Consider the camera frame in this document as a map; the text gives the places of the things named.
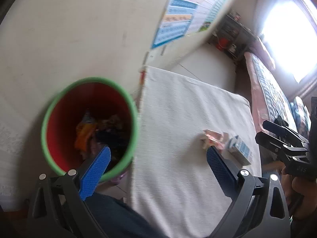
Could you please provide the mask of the right hand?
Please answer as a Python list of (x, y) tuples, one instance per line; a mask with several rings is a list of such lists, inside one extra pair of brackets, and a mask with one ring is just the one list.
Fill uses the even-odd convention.
[(302, 177), (292, 177), (283, 172), (281, 184), (288, 205), (291, 203), (291, 196), (295, 192), (303, 196), (300, 206), (293, 214), (294, 218), (307, 218), (316, 210), (316, 180), (311, 181)]

